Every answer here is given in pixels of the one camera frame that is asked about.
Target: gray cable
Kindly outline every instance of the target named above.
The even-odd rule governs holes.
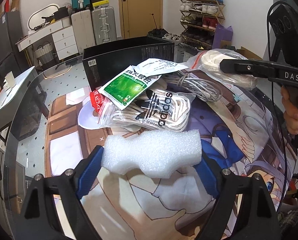
[[[167,83],[175,84],[194,93],[204,102],[216,102],[222,98],[222,90],[219,85],[209,80],[190,77],[190,73],[185,74],[177,71],[171,74],[165,74],[162,78]]]

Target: anime print mat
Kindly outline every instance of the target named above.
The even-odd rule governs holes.
[[[194,74],[211,80],[201,71]],[[221,101],[204,103],[196,98],[187,130],[200,131],[202,148],[222,168],[242,176],[261,174],[277,209],[285,165],[276,119],[248,91],[218,84],[223,92]],[[89,92],[89,87],[79,89],[52,103],[45,138],[46,176],[74,168],[96,145],[103,146],[108,135],[134,138],[145,130],[98,129]],[[287,141],[286,153],[289,181],[297,153]],[[117,236],[121,240],[191,240],[205,224],[215,202],[216,192],[210,184],[207,179],[201,181],[193,167],[178,169],[169,179],[151,179],[140,170],[120,176],[102,168],[81,203],[103,240],[116,240]],[[238,196],[224,238],[231,235],[240,201]],[[59,212],[59,216],[65,220],[61,217],[64,213]]]

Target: purple bag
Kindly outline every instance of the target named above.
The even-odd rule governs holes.
[[[220,47],[221,41],[231,41],[233,33],[234,32],[231,26],[229,26],[228,28],[225,28],[220,23],[218,23],[217,28],[215,30],[212,49],[221,49]]]

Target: drawer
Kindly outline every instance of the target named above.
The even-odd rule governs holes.
[[[71,55],[78,53],[78,48],[77,48],[77,45],[74,44],[68,48],[57,51],[57,53],[58,53],[59,59],[63,59],[65,57],[69,57]]]
[[[76,39],[74,38],[74,36],[67,37],[61,41],[57,41],[54,43],[55,49],[57,51],[70,47],[74,44],[76,44]]]
[[[62,30],[59,30],[55,33],[52,34],[52,37],[53,37],[53,41],[54,42],[57,42],[57,41],[61,41],[67,37],[70,37],[70,36],[73,36],[73,27],[70,26],[68,28],[65,28],[65,29],[62,29]]]
[[[54,33],[60,29],[62,29],[62,21],[58,21],[43,27],[42,29],[36,31],[19,44],[21,46],[21,50],[27,48],[28,46],[32,45],[34,42],[38,41],[39,39],[46,37],[47,35]]]

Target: green packet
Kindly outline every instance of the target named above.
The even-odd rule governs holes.
[[[119,109],[123,110],[160,77],[161,75],[146,77],[135,72],[134,66],[129,66],[98,91],[109,98]]]

